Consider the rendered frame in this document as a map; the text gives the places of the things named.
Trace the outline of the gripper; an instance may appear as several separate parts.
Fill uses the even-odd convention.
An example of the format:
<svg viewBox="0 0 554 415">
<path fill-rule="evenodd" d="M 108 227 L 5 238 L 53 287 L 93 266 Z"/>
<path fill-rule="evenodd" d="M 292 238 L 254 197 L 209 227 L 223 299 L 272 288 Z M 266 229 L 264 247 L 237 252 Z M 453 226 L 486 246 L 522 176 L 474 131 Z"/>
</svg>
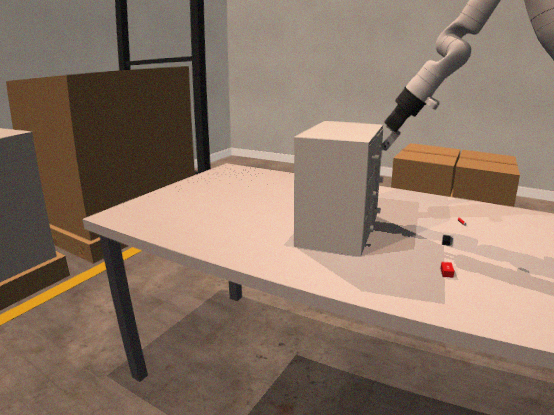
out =
<svg viewBox="0 0 554 415">
<path fill-rule="evenodd" d="M 384 121 L 386 127 L 392 131 L 381 145 L 385 151 L 399 137 L 401 132 L 398 130 L 407 118 L 411 115 L 415 117 L 426 104 L 434 110 L 437 109 L 440 102 L 432 97 L 435 91 L 436 89 L 418 74 L 404 87 L 395 100 L 396 108 Z"/>
</svg>

